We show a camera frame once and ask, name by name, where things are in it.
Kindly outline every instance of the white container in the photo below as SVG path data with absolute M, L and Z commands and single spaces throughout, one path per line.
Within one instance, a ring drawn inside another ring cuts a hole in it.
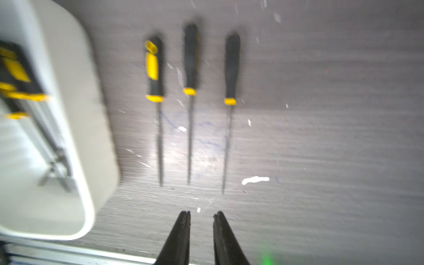
M 0 106 L 0 233 L 73 240 L 93 226 L 119 181 L 92 53 L 81 25 L 51 0 L 0 0 L 0 39 L 28 55 L 64 137 L 71 193 L 56 180 L 37 186 L 46 164 L 19 121 Z

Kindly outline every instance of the blue ink mark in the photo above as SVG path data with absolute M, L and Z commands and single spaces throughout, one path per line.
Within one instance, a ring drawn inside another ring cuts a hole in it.
M 193 108 L 193 112 L 204 112 L 205 108 Z
M 204 122 L 204 123 L 199 123 L 198 124 L 198 126 L 213 126 L 213 124 L 212 123 L 210 123 L 209 121 L 207 121 L 207 122 Z
M 216 127 L 216 129 L 215 129 L 215 131 L 213 133 L 213 136 L 216 136 L 217 135 L 217 132 L 222 131 L 224 129 L 225 129 L 225 126 Z
M 185 112 L 177 112 L 174 116 L 174 120 L 178 120 Z
M 203 141 L 202 139 L 198 139 L 199 142 L 201 142 L 202 144 L 206 144 L 206 145 L 213 145 L 215 147 L 220 147 L 219 144 L 215 143 L 215 142 L 208 142 L 208 141 Z
M 224 136 L 224 138 L 222 139 L 222 143 L 216 145 L 216 148 L 214 148 L 213 153 L 212 153 L 212 156 L 213 157 L 215 157 L 216 154 L 219 151 L 221 151 L 221 152 L 224 152 L 225 151 L 225 140 L 226 140 L 226 137 Z
M 172 123 L 172 121 L 165 115 L 165 113 L 163 112 L 163 111 L 161 111 L 161 114 L 162 114 L 162 117 L 164 117 L 165 118 L 165 120 L 172 126 L 172 127 L 174 127 L 175 129 L 178 129 L 178 127 L 177 126 L 175 126 L 175 124 L 173 124 Z

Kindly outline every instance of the white debris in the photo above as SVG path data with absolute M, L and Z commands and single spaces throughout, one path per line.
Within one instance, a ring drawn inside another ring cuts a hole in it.
M 277 13 L 274 12 L 274 19 L 275 21 L 277 21 L 278 23 L 281 23 L 281 16 L 278 15 Z
M 145 164 L 145 163 L 143 163 L 143 162 L 140 162 L 140 161 L 137 161 L 137 162 L 139 162 L 140 164 L 145 165 L 146 167 L 151 167 L 151 166 L 149 166 L 148 164 Z
M 183 86 L 183 74 L 181 73 L 180 69 L 177 67 L 177 76 L 178 76 L 178 84 L 180 86 Z
M 248 183 L 257 183 L 257 182 L 261 182 L 261 181 L 269 181 L 269 177 L 254 176 L 254 177 L 251 177 L 251 178 L 244 179 L 241 182 L 241 184 L 246 185 Z

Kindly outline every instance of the wood grain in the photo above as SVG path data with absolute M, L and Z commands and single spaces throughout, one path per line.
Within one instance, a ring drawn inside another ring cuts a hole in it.
M 191 210 L 191 262 L 212 264 L 212 216 L 223 210 L 252 264 L 264 254 L 275 264 L 422 263 L 422 1 L 268 0 L 263 9 L 259 0 L 56 1 L 92 41 L 122 171 L 80 242 L 155 256 L 178 213 Z M 183 23 L 195 16 L 203 50 L 187 186 L 177 68 Z M 222 195 L 223 51 L 232 29 L 243 53 Z M 163 188 L 154 106 L 144 97 L 143 41 L 154 31 L 173 67 L 165 71 Z M 271 180 L 241 185 L 252 176 Z

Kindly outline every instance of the green light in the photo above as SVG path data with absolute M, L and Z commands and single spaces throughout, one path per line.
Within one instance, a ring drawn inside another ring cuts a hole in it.
M 274 263 L 272 262 L 271 258 L 268 255 L 265 255 L 263 257 L 262 265 L 274 265 Z

